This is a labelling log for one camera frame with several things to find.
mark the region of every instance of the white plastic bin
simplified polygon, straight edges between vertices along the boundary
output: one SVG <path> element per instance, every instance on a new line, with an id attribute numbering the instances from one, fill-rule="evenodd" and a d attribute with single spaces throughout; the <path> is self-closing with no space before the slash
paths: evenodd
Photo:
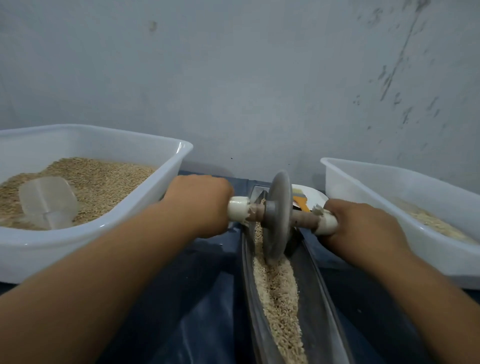
<path id="1" fill-rule="evenodd" d="M 0 131 L 0 183 L 40 172 L 60 158 L 84 157 L 158 169 L 105 215 L 52 231 L 0 227 L 0 281 L 20 283 L 127 217 L 158 201 L 178 174 L 192 144 L 162 136 L 89 125 L 59 124 Z"/>
<path id="2" fill-rule="evenodd" d="M 464 288 L 480 288 L 480 245 L 459 242 L 421 224 L 387 199 L 423 208 L 480 241 L 480 195 L 398 167 L 322 158 L 330 198 L 367 203 L 394 215 L 411 249 Z"/>

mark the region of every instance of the forearm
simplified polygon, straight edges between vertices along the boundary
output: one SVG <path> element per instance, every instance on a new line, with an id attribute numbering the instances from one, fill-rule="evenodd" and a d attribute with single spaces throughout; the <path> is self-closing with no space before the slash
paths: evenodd
<path id="1" fill-rule="evenodd" d="M 480 363 L 480 306 L 447 277 L 413 255 L 375 276 L 440 363 Z"/>
<path id="2" fill-rule="evenodd" d="M 1 296 L 0 361 L 94 361 L 148 282 L 194 238 L 175 214 L 150 206 Z"/>

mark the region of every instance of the person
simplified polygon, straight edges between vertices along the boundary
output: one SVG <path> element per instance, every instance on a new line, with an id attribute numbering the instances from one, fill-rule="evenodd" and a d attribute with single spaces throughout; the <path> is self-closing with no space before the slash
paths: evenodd
<path id="1" fill-rule="evenodd" d="M 226 231 L 227 180 L 178 176 L 165 197 L 0 297 L 0 362 L 91 363 L 149 281 L 196 237 Z M 329 200 L 325 246 L 377 279 L 440 363 L 480 363 L 480 306 L 409 249 L 396 219 Z"/>

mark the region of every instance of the white wall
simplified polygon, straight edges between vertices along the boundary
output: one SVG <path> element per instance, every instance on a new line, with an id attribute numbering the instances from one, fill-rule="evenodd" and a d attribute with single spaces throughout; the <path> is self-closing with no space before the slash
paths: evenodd
<path id="1" fill-rule="evenodd" d="M 322 188 L 325 156 L 480 193 L 477 0 L 0 0 L 0 128 L 188 140 L 184 168 Z"/>

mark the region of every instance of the plastic scoop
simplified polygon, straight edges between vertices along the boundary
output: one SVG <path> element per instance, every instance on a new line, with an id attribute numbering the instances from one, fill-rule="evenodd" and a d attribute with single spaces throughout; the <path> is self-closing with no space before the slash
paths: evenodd
<path id="1" fill-rule="evenodd" d="M 38 227 L 56 230 L 71 227 L 78 213 L 77 197 L 62 177 L 41 177 L 18 189 L 25 217 Z"/>

